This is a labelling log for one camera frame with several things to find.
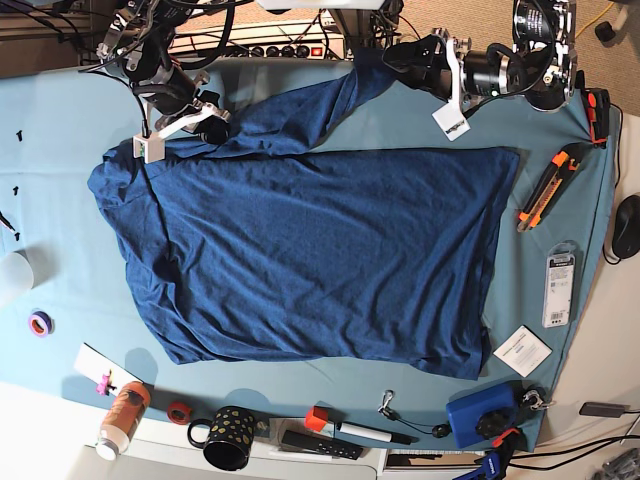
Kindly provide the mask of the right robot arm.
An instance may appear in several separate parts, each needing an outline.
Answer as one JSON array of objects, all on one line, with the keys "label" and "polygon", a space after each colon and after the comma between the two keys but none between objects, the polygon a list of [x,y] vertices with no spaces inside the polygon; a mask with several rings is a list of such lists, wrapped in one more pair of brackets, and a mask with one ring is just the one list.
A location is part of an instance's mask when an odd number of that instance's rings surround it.
[{"label": "right robot arm", "polygon": [[[99,43],[101,62],[91,73],[110,65],[121,69],[142,110],[142,131],[132,139],[133,156],[146,163],[165,158],[166,140],[182,131],[220,145],[229,134],[230,113],[219,106],[219,95],[204,88],[206,68],[224,53],[234,22],[236,3],[213,1],[128,1],[116,10]],[[219,44],[204,58],[182,64],[169,49],[177,28],[193,13],[224,11]]]}]

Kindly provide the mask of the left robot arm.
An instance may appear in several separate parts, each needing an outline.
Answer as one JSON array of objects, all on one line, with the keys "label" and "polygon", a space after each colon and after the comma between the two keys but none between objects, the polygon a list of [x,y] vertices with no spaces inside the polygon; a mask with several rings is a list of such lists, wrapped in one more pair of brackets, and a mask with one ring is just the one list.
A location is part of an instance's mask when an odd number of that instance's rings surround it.
[{"label": "left robot arm", "polygon": [[483,106],[522,96],[537,111],[566,105],[577,74],[576,3],[515,1],[512,45],[474,50],[470,39],[443,28],[385,50],[382,60],[398,80],[444,102],[432,117],[448,140],[470,130]]}]

